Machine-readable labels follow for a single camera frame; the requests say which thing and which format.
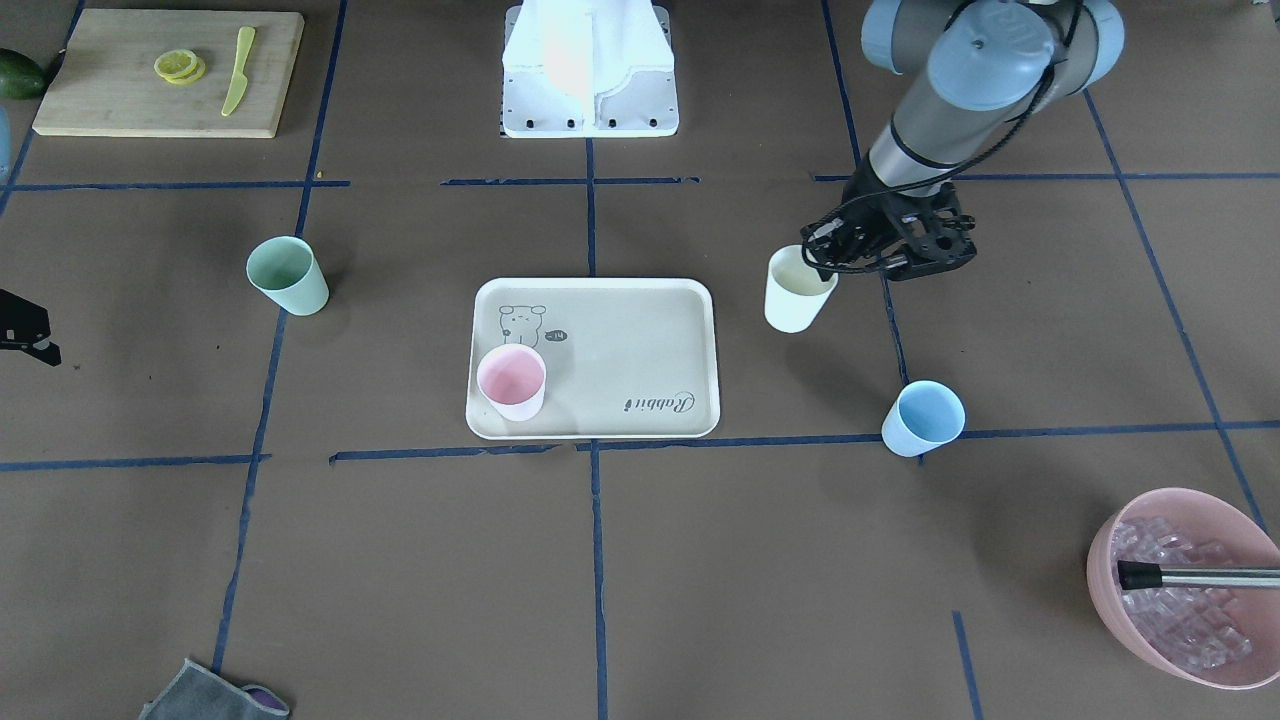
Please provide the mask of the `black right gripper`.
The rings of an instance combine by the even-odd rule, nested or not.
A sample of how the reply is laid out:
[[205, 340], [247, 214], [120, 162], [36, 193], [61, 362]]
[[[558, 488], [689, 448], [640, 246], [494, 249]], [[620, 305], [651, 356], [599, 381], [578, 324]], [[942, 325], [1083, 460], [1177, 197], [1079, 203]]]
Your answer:
[[61, 350], [51, 338], [50, 316], [40, 306], [6, 290], [1, 295], [1, 347], [28, 350], [28, 355], [49, 366], [61, 364]]

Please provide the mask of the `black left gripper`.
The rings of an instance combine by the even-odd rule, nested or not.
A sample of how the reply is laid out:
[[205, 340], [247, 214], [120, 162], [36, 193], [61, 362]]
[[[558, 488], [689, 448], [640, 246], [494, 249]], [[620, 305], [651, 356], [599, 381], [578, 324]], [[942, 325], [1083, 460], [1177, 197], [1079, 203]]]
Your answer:
[[950, 181], [918, 197], [892, 192], [877, 178], [851, 178], [840, 205], [805, 227], [803, 261], [823, 283], [837, 274], [910, 281], [974, 259], [974, 227]]

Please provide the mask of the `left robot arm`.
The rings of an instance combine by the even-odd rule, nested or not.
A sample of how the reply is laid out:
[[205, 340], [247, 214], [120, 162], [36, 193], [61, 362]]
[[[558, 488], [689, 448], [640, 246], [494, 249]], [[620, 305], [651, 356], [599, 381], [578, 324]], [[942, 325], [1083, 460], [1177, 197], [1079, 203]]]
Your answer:
[[864, 55], [913, 82], [840, 204], [803, 228], [803, 263], [822, 281], [909, 281], [968, 264], [975, 222], [955, 178], [1110, 73], [1125, 40], [1111, 1], [874, 1]]

